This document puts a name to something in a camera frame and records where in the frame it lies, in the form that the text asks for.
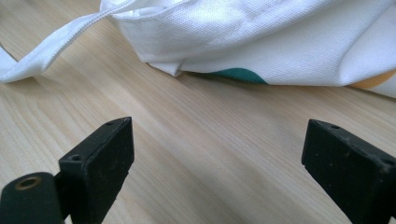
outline wooden table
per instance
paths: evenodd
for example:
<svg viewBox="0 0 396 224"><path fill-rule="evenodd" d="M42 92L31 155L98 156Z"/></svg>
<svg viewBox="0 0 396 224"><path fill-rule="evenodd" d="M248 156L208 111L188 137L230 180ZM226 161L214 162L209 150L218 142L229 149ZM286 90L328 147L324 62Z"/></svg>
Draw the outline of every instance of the wooden table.
<svg viewBox="0 0 396 224"><path fill-rule="evenodd" d="M0 0L0 42L20 59L98 6ZM105 223L350 223L301 165L307 122L340 125L396 156L395 103L351 88L171 77L101 21L42 76L0 85L0 185L56 174L101 124L131 116L135 162Z"/></svg>

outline hole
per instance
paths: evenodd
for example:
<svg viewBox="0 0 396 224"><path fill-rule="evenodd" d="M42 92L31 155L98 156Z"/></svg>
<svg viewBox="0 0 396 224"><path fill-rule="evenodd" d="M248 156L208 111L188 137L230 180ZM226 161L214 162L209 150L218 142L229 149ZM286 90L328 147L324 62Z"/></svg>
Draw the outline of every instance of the hole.
<svg viewBox="0 0 396 224"><path fill-rule="evenodd" d="M381 159L381 161L384 162L387 165L391 165L391 166L395 165L395 161L391 161L391 160L388 160L388 159Z"/></svg>
<svg viewBox="0 0 396 224"><path fill-rule="evenodd" d="M41 182L40 176L29 176L21 180L15 185L17 190L31 189L37 186Z"/></svg>
<svg viewBox="0 0 396 224"><path fill-rule="evenodd" d="M79 155L74 155L74 156L71 156L70 159L71 159L72 161L80 161L80 160L81 160L81 157L80 157Z"/></svg>

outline white fabric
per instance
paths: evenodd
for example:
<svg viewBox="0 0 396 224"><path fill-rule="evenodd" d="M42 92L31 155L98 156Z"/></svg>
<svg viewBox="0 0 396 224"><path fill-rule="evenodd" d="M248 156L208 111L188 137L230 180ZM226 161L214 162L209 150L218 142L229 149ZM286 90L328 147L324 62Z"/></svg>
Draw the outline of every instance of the white fabric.
<svg viewBox="0 0 396 224"><path fill-rule="evenodd" d="M0 81L44 72L107 16L140 60L174 76L244 68L268 84L345 86L396 69L395 0L102 0L18 63L0 49ZM396 97L396 78L370 90Z"/></svg>

